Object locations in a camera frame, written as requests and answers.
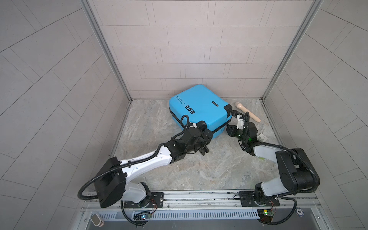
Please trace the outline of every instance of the blue suitcase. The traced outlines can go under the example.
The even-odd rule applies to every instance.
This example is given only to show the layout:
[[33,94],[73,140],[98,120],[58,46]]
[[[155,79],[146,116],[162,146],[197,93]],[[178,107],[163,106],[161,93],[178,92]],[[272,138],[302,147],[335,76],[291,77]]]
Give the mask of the blue suitcase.
[[213,138],[220,135],[231,120],[231,114],[225,110],[229,103],[222,100],[203,85],[196,85],[170,99],[170,113],[174,121],[181,127],[180,119],[189,116],[189,121],[197,123],[204,121],[207,128],[213,132]]

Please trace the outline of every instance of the gray marble surface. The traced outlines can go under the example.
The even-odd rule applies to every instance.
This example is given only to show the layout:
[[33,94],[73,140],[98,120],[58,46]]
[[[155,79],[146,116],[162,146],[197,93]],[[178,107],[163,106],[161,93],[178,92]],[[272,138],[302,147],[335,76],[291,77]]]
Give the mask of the gray marble surface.
[[[276,137],[259,99],[224,99],[235,108],[239,101],[261,119],[256,124],[268,143]],[[169,100],[134,100],[119,140],[115,156],[118,160],[133,158],[155,150],[160,143],[182,129],[169,112]],[[278,175],[275,163],[243,152],[236,138],[224,131],[208,145],[209,153],[186,155],[183,160],[151,170],[132,182],[147,183],[150,190],[252,189]]]

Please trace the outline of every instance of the white tag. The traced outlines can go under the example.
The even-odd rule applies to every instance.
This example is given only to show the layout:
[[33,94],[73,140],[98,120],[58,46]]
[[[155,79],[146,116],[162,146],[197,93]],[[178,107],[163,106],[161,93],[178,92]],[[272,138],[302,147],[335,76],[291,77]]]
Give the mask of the white tag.
[[244,120],[240,119],[240,115],[236,115],[236,119],[238,120],[238,126],[236,127],[238,130],[242,130],[244,127]]
[[261,133],[257,137],[257,140],[259,140],[260,142],[265,142],[265,141],[267,141],[267,139],[268,139],[268,137],[266,137],[265,135],[263,135],[263,133]]

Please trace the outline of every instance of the black mounting plate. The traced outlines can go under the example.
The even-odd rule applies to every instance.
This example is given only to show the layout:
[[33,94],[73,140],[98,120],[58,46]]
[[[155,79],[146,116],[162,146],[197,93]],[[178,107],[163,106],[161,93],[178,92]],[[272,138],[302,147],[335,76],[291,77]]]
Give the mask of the black mounting plate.
[[[239,194],[238,196],[242,207],[262,207],[254,201],[253,191],[242,191],[241,194]],[[266,203],[265,206],[272,206],[271,201],[273,202],[273,206],[280,206],[280,202],[277,196],[274,196],[270,200],[268,200],[267,202],[269,203],[269,205]]]
[[[154,201],[156,201],[157,208],[162,208],[163,206],[163,192],[151,192]],[[124,201],[124,208],[140,208],[138,205],[132,201]],[[153,203],[150,201],[147,206],[142,208],[153,208]]]

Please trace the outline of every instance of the suitcase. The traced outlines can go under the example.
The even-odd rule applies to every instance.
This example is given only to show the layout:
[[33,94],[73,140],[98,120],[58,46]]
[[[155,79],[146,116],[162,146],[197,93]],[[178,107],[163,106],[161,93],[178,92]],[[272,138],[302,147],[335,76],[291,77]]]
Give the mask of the suitcase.
[[196,85],[172,97],[169,104],[170,113],[180,127],[184,128],[187,123],[184,118],[184,125],[180,124],[181,117],[186,114],[192,123],[206,122],[213,138],[220,135],[231,120],[231,114],[225,109],[225,106],[230,106],[229,103],[203,85]]

